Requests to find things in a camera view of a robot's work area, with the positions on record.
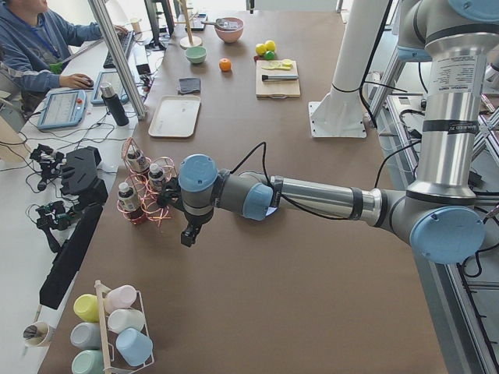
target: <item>sleeve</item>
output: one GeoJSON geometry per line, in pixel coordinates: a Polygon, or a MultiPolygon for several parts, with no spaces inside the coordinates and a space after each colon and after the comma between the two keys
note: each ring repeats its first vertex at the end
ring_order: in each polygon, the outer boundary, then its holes
{"type": "Polygon", "coordinates": [[[60,87],[59,75],[49,70],[34,71],[30,60],[20,50],[7,43],[3,44],[3,48],[5,49],[4,64],[16,70],[16,74],[8,70],[8,75],[23,90],[46,92],[60,87]]]}
{"type": "Polygon", "coordinates": [[[51,12],[51,15],[54,17],[59,31],[68,45],[79,47],[84,41],[96,41],[102,37],[101,29],[95,22],[92,22],[87,26],[73,25],[63,19],[59,14],[52,11],[49,12],[51,12]]]}

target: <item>blue joint cap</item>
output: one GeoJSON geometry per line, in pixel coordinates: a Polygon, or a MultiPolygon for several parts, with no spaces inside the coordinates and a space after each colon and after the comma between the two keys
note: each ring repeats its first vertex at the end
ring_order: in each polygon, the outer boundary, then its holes
{"type": "Polygon", "coordinates": [[[448,0],[460,15],[477,22],[499,22],[497,0],[448,0]]]}
{"type": "Polygon", "coordinates": [[[462,263],[480,249],[485,226],[474,210],[446,206],[421,218],[409,238],[415,252],[434,263],[462,263]]]}
{"type": "Polygon", "coordinates": [[[428,62],[431,56],[424,49],[397,46],[398,59],[405,62],[428,62]]]}
{"type": "Polygon", "coordinates": [[[211,187],[218,176],[215,161],[205,154],[188,156],[180,164],[180,188],[187,192],[201,192],[211,187]]]}
{"type": "Polygon", "coordinates": [[[242,215],[255,221],[262,221],[267,216],[273,191],[263,183],[255,184],[246,195],[242,205],[242,215]]]}

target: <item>folded cloth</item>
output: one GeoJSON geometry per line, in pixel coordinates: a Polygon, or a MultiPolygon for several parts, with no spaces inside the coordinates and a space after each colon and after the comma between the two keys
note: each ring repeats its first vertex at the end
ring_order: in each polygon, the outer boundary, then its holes
{"type": "Polygon", "coordinates": [[[180,78],[179,94],[191,94],[192,92],[201,92],[201,79],[199,78],[180,78]]]}

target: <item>cup rack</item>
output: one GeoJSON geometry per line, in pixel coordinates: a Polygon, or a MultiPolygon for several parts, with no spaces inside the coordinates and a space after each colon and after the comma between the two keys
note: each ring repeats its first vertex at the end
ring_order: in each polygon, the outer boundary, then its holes
{"type": "MultiPolygon", "coordinates": [[[[110,332],[107,327],[107,316],[104,310],[104,297],[111,290],[111,288],[103,285],[100,280],[95,281],[95,292],[97,295],[97,307],[99,310],[99,326],[101,328],[101,340],[102,340],[102,355],[104,356],[104,373],[105,374],[133,374],[135,372],[139,372],[140,370],[146,368],[147,366],[151,366],[154,364],[154,354],[151,353],[150,357],[139,367],[136,369],[124,369],[119,367],[114,367],[111,364],[115,360],[115,346],[110,340],[114,337],[114,333],[110,332]]],[[[134,307],[139,306],[140,311],[146,315],[143,309],[143,301],[142,294],[139,290],[137,290],[138,301],[133,304],[134,307]]],[[[145,334],[149,337],[149,329],[147,328],[147,321],[144,324],[145,334]]]]}

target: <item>white desk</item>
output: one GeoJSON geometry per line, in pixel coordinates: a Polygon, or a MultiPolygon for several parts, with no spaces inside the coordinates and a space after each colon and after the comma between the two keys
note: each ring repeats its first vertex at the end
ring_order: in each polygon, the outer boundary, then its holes
{"type": "MultiPolygon", "coordinates": [[[[94,81],[100,71],[103,70],[102,64],[107,54],[107,47],[104,43],[82,53],[72,60],[64,71],[64,74],[73,74],[81,72],[87,74],[94,81]]],[[[69,129],[52,130],[57,136],[65,136],[75,130],[71,136],[57,138],[49,133],[40,132],[35,126],[38,117],[32,117],[24,128],[23,133],[29,138],[27,142],[31,149],[36,148],[38,143],[48,145],[54,149],[60,149],[64,154],[75,149],[74,145],[68,142],[77,142],[83,135],[91,139],[105,138],[111,129],[110,125],[102,125],[100,128],[91,129],[86,133],[96,121],[100,120],[106,113],[106,107],[94,107],[90,103],[91,91],[87,93],[87,113],[82,122],[69,129]]],[[[133,115],[133,109],[130,104],[125,105],[125,110],[129,116],[133,115]]],[[[113,124],[114,119],[108,115],[105,123],[113,124]]],[[[111,139],[125,139],[133,134],[137,125],[137,117],[131,117],[130,123],[123,127],[115,126],[115,129],[109,134],[111,139]]],[[[102,162],[98,165],[99,169],[105,171],[116,171],[122,166],[120,151],[123,141],[106,140],[103,143],[83,142],[80,146],[95,146],[99,149],[102,162]]],[[[7,164],[0,161],[0,170],[6,168],[18,168],[25,164],[7,164]]],[[[37,310],[39,297],[38,292],[44,283],[55,258],[55,254],[48,248],[47,239],[41,230],[36,228],[25,214],[26,208],[30,204],[44,205],[56,200],[60,200],[60,182],[56,180],[54,184],[49,184],[45,191],[34,194],[25,183],[25,178],[33,173],[26,167],[19,170],[0,172],[0,206],[2,207],[3,218],[0,224],[0,238],[2,238],[2,261],[0,262],[0,281],[3,285],[2,309],[0,318],[2,318],[2,340],[3,352],[2,372],[24,372],[27,374],[35,373],[43,360],[47,348],[30,348],[26,355],[23,353],[23,329],[33,322],[34,314],[37,310]]],[[[104,179],[108,191],[115,180],[114,174],[99,171],[99,177],[104,179]]],[[[34,175],[29,178],[30,184],[36,190],[39,177],[34,175]]],[[[115,196],[108,197],[108,203],[115,203],[115,196]]],[[[31,210],[31,217],[36,220],[36,212],[31,210]]],[[[72,229],[66,231],[53,231],[52,233],[60,243],[68,238],[72,229]]],[[[57,311],[43,307],[40,320],[57,326],[62,310],[65,306],[65,299],[57,311]]]]}

